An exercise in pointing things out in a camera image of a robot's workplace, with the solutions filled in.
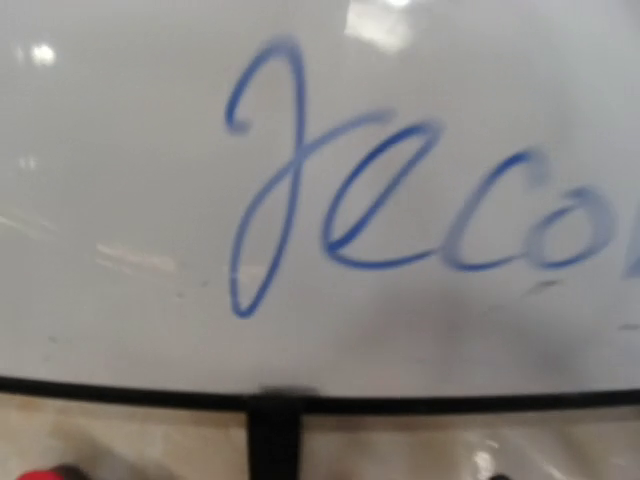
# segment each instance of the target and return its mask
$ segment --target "beige floor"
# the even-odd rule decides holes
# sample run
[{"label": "beige floor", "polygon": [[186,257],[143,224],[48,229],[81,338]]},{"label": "beige floor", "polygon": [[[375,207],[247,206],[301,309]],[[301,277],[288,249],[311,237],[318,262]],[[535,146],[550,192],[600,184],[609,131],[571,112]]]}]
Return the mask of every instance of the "beige floor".
[{"label": "beige floor", "polygon": [[[303,480],[637,480],[640,411],[308,418]],[[0,396],[0,478],[76,462],[96,480],[245,480],[241,415]]]}]

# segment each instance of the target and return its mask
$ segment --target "red object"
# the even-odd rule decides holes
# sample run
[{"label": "red object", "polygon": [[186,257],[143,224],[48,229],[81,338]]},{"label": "red object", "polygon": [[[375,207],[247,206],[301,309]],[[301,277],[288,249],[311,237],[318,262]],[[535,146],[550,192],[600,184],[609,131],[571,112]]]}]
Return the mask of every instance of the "red object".
[{"label": "red object", "polygon": [[64,477],[50,470],[40,470],[25,473],[18,477],[18,480],[64,480]]}]

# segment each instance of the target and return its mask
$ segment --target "white board surface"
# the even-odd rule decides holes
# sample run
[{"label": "white board surface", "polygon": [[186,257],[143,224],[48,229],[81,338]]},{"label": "white board surface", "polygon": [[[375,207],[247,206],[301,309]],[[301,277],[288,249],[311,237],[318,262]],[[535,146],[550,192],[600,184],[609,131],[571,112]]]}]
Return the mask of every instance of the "white board surface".
[{"label": "white board surface", "polygon": [[1,375],[640,388],[637,2],[0,7]]}]

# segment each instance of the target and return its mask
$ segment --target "floor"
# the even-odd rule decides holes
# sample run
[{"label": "floor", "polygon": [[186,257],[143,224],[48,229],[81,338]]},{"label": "floor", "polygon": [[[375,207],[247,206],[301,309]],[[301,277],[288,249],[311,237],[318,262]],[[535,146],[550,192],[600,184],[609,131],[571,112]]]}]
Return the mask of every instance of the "floor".
[{"label": "floor", "polygon": [[[303,480],[637,480],[640,410],[307,418]],[[246,480],[244,417],[0,396],[0,478],[74,462],[96,480]]]}]

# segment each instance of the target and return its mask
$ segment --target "red and black object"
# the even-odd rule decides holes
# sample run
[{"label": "red and black object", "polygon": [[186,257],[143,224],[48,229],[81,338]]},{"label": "red and black object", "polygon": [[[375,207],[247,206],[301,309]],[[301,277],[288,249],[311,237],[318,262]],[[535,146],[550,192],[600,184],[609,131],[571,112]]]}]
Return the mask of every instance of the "red and black object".
[{"label": "red and black object", "polygon": [[50,470],[24,473],[17,480],[91,480],[91,477],[73,465],[59,465]]}]

